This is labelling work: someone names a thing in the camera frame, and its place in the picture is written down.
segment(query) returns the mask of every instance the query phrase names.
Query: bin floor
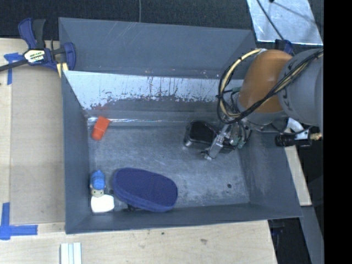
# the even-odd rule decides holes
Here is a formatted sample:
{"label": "bin floor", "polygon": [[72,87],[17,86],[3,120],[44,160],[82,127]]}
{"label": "bin floor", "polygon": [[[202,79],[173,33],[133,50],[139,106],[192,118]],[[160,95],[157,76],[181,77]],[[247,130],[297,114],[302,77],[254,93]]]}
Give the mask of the bin floor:
{"label": "bin floor", "polygon": [[[106,194],[113,194],[112,177],[118,168],[131,167],[171,178],[178,187],[176,207],[243,204],[249,202],[238,151],[220,153],[212,161],[200,150],[183,145],[186,124],[179,126],[113,126],[100,141],[88,126],[90,173],[106,175]],[[126,208],[115,197],[115,211]]]}

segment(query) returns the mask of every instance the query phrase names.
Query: gray bin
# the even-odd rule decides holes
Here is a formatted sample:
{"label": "gray bin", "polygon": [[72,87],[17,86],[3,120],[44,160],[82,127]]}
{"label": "gray bin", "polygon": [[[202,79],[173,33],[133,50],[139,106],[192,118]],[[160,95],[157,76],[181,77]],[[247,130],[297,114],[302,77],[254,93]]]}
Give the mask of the gray bin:
{"label": "gray bin", "polygon": [[[61,43],[73,42],[77,64],[62,76],[66,233],[195,226],[301,216],[291,172],[274,134],[253,133],[231,153],[204,160],[183,138],[192,120],[219,125],[219,76],[255,48],[248,30],[121,21],[59,20]],[[241,83],[252,59],[236,70]],[[96,118],[112,120],[101,141]],[[94,214],[89,177],[141,168],[175,181],[179,197],[165,213],[115,209]]]}

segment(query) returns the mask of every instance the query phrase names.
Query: black wire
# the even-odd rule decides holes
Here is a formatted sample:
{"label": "black wire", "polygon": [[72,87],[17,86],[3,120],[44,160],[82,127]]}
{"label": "black wire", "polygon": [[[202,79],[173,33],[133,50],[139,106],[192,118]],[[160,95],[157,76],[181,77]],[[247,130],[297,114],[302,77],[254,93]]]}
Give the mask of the black wire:
{"label": "black wire", "polygon": [[140,23],[142,21],[142,3],[141,0],[138,0],[138,5],[139,5],[139,18],[138,22]]}
{"label": "black wire", "polygon": [[[232,124],[235,122],[238,122],[240,120],[242,120],[243,118],[247,117],[249,114],[251,114],[254,110],[256,110],[257,108],[259,108],[260,105],[262,105],[267,99],[269,99],[270,97],[276,95],[277,93],[279,93],[282,89],[278,90],[275,92],[275,90],[283,83],[283,81],[287,80],[294,72],[296,72],[300,67],[302,67],[305,64],[309,64],[312,61],[314,61],[316,58],[318,58],[318,56],[323,52],[323,49],[309,55],[308,57],[306,57],[304,60],[302,60],[298,65],[296,65],[295,69],[291,70],[285,77],[283,77],[278,83],[276,83],[276,85],[274,85],[274,87],[271,88],[271,90],[268,92],[268,94],[261,100],[257,101],[256,103],[254,103],[251,107],[249,107],[248,109],[246,109],[245,111],[241,112],[240,116],[238,116],[237,118],[233,119],[233,120],[227,120],[227,119],[223,119],[223,117],[221,116],[220,113],[220,103],[222,102],[224,104],[224,106],[229,106],[229,104],[226,103],[226,101],[223,99],[222,95],[221,95],[221,83],[222,83],[222,79],[223,76],[220,79],[220,83],[219,83],[219,95],[218,95],[218,106],[217,106],[217,114],[218,117],[220,119],[221,122],[225,123],[225,124]],[[289,86],[290,84],[292,84],[299,76],[302,75],[302,72],[306,69],[306,67],[293,79],[290,80],[290,82],[288,82],[285,87]]]}
{"label": "black wire", "polygon": [[281,40],[285,40],[285,38],[281,35],[281,33],[279,32],[279,30],[276,28],[276,26],[274,25],[274,23],[272,22],[272,20],[270,19],[269,15],[266,13],[266,11],[264,10],[264,7],[262,6],[262,4],[260,3],[259,0],[257,0],[257,3],[259,5],[259,7],[262,9],[264,15],[266,16],[266,18],[268,19],[269,23],[272,25],[272,27],[275,29],[276,33],[280,36]]}

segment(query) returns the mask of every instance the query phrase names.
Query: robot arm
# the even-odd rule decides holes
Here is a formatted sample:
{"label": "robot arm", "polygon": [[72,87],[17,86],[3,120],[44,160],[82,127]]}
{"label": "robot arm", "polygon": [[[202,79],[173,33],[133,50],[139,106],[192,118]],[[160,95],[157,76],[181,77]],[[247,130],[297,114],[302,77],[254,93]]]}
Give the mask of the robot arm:
{"label": "robot arm", "polygon": [[[239,92],[231,90],[236,66],[255,55]],[[278,146],[316,140],[323,134],[323,49],[291,55],[276,49],[256,49],[242,56],[224,72],[219,84],[218,116],[224,128],[206,149],[206,158],[216,158],[228,138],[241,148],[252,130],[278,132],[276,124],[294,133],[280,132]],[[316,126],[310,134],[301,124]]]}

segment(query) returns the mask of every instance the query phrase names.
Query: orange block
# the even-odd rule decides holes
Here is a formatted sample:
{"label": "orange block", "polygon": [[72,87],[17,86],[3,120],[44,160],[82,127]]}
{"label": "orange block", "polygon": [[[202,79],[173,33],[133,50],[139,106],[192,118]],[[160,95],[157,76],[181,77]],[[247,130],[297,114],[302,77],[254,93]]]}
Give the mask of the orange block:
{"label": "orange block", "polygon": [[106,129],[108,128],[110,120],[105,117],[98,117],[97,122],[94,125],[92,132],[92,138],[94,140],[101,140],[104,136]]}

